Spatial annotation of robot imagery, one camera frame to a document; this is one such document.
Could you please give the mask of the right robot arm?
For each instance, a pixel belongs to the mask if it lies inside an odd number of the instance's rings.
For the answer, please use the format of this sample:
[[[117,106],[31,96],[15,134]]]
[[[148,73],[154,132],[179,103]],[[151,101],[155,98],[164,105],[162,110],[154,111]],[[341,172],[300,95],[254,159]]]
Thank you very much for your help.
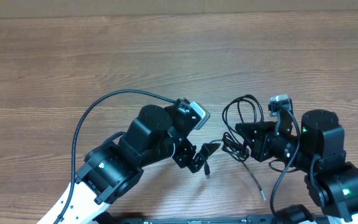
[[[251,157],[271,157],[305,173],[309,196],[323,215],[344,223],[358,222],[358,168],[346,161],[344,128],[336,113],[311,110],[298,124],[290,110],[277,121],[237,123],[236,131],[251,148]]]

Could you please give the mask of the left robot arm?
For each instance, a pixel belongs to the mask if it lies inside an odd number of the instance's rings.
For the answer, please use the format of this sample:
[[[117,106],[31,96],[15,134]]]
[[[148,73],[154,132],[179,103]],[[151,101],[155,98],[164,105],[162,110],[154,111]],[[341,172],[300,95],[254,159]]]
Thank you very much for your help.
[[[208,118],[195,102],[142,107],[126,132],[113,134],[86,155],[74,183],[39,222],[92,223],[139,182],[145,166],[168,158],[198,172],[220,145],[204,143],[197,150],[187,137]]]

